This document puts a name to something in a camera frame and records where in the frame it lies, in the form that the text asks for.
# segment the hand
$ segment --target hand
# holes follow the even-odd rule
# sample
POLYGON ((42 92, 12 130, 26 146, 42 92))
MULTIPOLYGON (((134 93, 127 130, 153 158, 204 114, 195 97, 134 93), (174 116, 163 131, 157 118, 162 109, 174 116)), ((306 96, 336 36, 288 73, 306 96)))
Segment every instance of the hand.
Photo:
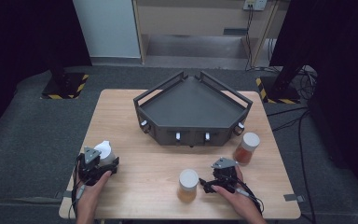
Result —
MULTIPOLYGON (((242 172, 240 167, 237 165, 235 167, 237 172, 237 177, 240 181, 243 182, 242 172)), ((258 224, 258 223, 267 223, 266 220, 260 215, 253 201, 235 191, 235 193, 230 193, 226 189, 220 186, 212 186, 218 194, 222 195, 229 203, 233 206, 235 212, 238 213, 241 217, 245 218, 248 223, 258 224)))
MULTIPOLYGON (((78 200, 76 209, 76 224, 90 224, 94 222, 95 210, 98 205, 98 198, 103 191, 109 176, 112 174, 111 171, 105 172, 100 180, 94 186, 85 186, 81 198, 78 200)), ((79 192, 83 182, 79 183, 77 192, 79 192)))

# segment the wall socket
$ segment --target wall socket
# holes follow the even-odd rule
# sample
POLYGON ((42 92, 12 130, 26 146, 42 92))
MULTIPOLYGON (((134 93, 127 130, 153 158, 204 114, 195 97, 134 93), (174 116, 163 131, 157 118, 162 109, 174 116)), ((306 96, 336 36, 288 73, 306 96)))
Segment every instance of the wall socket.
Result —
POLYGON ((243 10, 250 10, 249 6, 252 6, 254 11, 262 11, 266 7, 268 0, 245 0, 243 4, 243 10))

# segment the finger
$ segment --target finger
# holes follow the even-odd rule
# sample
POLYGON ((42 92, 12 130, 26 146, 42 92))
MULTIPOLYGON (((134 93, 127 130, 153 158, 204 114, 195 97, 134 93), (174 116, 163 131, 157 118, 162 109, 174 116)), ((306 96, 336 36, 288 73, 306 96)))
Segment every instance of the finger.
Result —
POLYGON ((106 171, 101 176, 100 180, 98 180, 98 182, 93 186, 93 188, 95 190, 98 190, 98 192, 101 192, 103 190, 103 186, 106 184, 106 182, 108 181, 111 174, 112 174, 112 171, 106 171))
POLYGON ((235 171, 237 172, 237 178, 243 182, 243 174, 239 165, 235 166, 235 171))
POLYGON ((216 191, 216 193, 220 194, 223 196, 223 198, 225 198, 227 201, 229 201, 230 203, 233 200, 233 194, 228 192, 226 189, 220 187, 220 186, 216 186, 216 185, 212 185, 211 186, 212 189, 214 189, 214 191, 216 191))

